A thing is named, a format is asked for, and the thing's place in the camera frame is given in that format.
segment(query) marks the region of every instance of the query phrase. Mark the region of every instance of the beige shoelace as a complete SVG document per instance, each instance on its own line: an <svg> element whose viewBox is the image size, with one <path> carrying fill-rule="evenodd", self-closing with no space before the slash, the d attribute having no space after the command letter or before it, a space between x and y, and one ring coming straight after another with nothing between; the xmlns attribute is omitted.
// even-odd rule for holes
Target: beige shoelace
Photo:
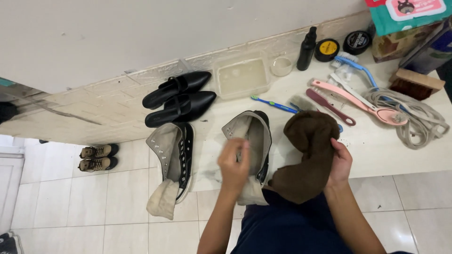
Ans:
<svg viewBox="0 0 452 254"><path fill-rule="evenodd" d="M379 88L371 88L363 97L379 108L393 108L402 113L406 112L400 109L403 106L409 114L408 123L403 126L397 126L397 136L408 148L417 150L428 145L435 138L442 138L449 132L450 126L446 123L443 116L432 107L413 99L407 95L395 91ZM388 97L397 102L386 101L381 97ZM412 137L420 137L420 141L413 143Z"/></svg>

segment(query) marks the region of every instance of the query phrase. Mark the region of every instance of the tile floor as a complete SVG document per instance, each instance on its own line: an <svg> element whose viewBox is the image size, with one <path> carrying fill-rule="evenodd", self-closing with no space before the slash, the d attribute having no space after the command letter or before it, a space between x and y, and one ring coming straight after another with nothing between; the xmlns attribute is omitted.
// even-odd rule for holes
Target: tile floor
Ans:
<svg viewBox="0 0 452 254"><path fill-rule="evenodd" d="M192 254L218 190L190 193L174 220L146 211L159 184L145 140L121 143L107 172L77 168L83 146L27 140L12 230L26 254ZM351 179L355 197L386 251L452 253L452 171ZM230 252L244 207L236 207Z"/></svg>

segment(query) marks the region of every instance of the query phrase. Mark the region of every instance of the beige boot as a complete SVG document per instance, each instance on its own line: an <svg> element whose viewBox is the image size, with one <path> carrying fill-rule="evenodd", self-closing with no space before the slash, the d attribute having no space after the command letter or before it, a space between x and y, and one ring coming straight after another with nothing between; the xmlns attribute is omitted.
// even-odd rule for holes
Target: beige boot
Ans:
<svg viewBox="0 0 452 254"><path fill-rule="evenodd" d="M104 146L87 146L82 149L80 153L81 159L96 159L102 157L112 157L119 151L119 146L116 144L108 144Z"/></svg>
<svg viewBox="0 0 452 254"><path fill-rule="evenodd" d="M104 157L100 159L82 160L78 166L80 171L94 172L100 170L110 170L118 164L115 157Z"/></svg>

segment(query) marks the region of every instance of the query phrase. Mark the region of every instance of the person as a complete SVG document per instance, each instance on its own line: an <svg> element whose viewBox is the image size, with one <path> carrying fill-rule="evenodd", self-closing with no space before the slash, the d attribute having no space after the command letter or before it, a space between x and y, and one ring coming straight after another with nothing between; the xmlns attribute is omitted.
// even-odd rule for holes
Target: person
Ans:
<svg viewBox="0 0 452 254"><path fill-rule="evenodd" d="M386 253L348 184L352 156L344 144L333 138L331 145L335 154L323 193L298 205L264 186L262 192L269 205L246 206L232 254ZM226 252L234 206L248 178L249 146L247 140L231 139L218 158L223 182L199 241L198 254ZM238 151L241 162L236 161Z"/></svg>

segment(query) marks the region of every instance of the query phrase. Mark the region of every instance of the brown towel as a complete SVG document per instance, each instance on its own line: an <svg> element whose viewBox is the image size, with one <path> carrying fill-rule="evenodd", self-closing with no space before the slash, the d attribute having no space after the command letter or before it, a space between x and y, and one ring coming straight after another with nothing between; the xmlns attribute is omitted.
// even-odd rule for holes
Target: brown towel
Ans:
<svg viewBox="0 0 452 254"><path fill-rule="evenodd" d="M339 138L339 127L327 114L303 111L289 119L284 134L303 157L300 164L279 168L269 185L283 198L301 204L319 195L328 181L334 155L330 138Z"/></svg>

